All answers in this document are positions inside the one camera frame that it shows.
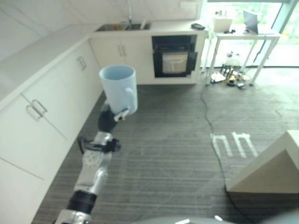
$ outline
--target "oven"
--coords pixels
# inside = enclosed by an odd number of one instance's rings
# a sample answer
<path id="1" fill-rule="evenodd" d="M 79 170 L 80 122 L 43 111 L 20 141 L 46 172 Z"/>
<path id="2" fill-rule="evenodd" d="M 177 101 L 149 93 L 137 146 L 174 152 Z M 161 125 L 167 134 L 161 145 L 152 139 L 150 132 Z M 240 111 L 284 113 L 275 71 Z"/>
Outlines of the oven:
<path id="1" fill-rule="evenodd" d="M 188 77 L 195 69 L 196 35 L 153 36 L 155 77 Z"/>

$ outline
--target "gray striped carpet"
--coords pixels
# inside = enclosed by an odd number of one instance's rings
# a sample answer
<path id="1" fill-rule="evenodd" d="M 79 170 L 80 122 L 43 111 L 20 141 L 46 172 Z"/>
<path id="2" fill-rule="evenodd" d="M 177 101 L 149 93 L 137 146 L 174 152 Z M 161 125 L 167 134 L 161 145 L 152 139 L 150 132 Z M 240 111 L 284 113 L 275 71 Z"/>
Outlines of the gray striped carpet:
<path id="1" fill-rule="evenodd" d="M 214 84 L 205 89 L 208 116 L 215 134 L 225 135 L 228 157 L 219 144 L 225 175 L 242 169 L 254 156 L 244 144 L 242 158 L 232 132 L 250 134 L 258 153 L 289 129 L 298 129 L 298 69 L 263 69 L 253 87 L 239 90 Z M 95 224 L 128 224 L 158 216 L 218 215 L 249 223 L 232 206 L 211 147 L 211 129 L 204 119 L 197 85 L 138 86 L 138 111 L 119 123 L 114 137 L 122 150 L 109 166 L 107 183 L 93 210 Z M 93 138 L 104 96 L 80 134 Z M 34 224 L 50 224 L 63 209 L 81 169 L 75 142 L 52 183 Z M 298 195 L 231 194 L 255 223 L 298 207 Z"/>

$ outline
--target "mug handle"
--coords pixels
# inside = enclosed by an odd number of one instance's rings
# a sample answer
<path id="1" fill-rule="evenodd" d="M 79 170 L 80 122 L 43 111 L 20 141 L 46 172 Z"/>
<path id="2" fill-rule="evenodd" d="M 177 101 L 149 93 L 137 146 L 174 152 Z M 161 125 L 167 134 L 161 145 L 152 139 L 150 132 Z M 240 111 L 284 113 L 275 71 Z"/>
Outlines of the mug handle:
<path id="1" fill-rule="evenodd" d="M 130 96 L 131 98 L 131 105 L 128 107 L 128 109 L 130 110 L 130 112 L 133 111 L 134 109 L 134 102 L 135 102 L 135 95 L 134 95 L 134 92 L 131 88 L 127 87 L 125 89 L 125 92 Z"/>

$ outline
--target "cabinet door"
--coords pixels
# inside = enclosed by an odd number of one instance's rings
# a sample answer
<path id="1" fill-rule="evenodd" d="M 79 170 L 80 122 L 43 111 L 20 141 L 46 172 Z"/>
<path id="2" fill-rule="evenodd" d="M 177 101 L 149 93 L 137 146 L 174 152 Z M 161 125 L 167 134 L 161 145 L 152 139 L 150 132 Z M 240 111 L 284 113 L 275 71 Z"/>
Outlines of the cabinet door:
<path id="1" fill-rule="evenodd" d="M 111 64 L 125 63 L 119 38 L 93 38 L 90 40 L 90 42 L 101 68 Z"/>
<path id="2" fill-rule="evenodd" d="M 87 118 L 103 91 L 99 76 L 100 68 L 89 42 L 78 48 L 76 54 L 81 57 L 85 66 L 78 79 L 81 80 L 79 90 L 82 97 L 81 105 L 83 105 L 82 109 Z"/>
<path id="3" fill-rule="evenodd" d="M 45 180 L 54 178 L 68 148 L 65 138 L 18 96 L 0 111 L 0 158 Z"/>
<path id="4" fill-rule="evenodd" d="M 31 223 L 38 209 L 34 203 L 35 195 L 42 182 L 42 179 L 0 159 L 1 223 Z"/>
<path id="5" fill-rule="evenodd" d="M 137 84 L 147 84 L 155 78 L 150 36 L 122 37 L 126 64 L 136 70 Z"/>
<path id="6" fill-rule="evenodd" d="M 41 113 L 44 113 L 43 116 L 65 138 L 73 141 L 84 120 L 79 119 L 79 107 L 60 75 L 60 70 L 57 67 L 52 68 L 22 95 Z M 75 78 L 74 71 L 71 72 L 71 75 Z"/>

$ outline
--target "laptop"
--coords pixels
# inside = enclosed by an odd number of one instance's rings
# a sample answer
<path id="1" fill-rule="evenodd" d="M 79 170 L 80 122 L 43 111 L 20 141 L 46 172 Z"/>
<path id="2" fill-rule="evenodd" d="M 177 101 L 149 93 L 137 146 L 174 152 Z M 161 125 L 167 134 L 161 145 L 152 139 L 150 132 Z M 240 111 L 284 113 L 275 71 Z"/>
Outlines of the laptop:
<path id="1" fill-rule="evenodd" d="M 258 26 L 257 14 L 243 10 L 244 23 L 247 29 L 250 29 L 256 34 L 274 34 L 275 32 L 270 28 Z"/>

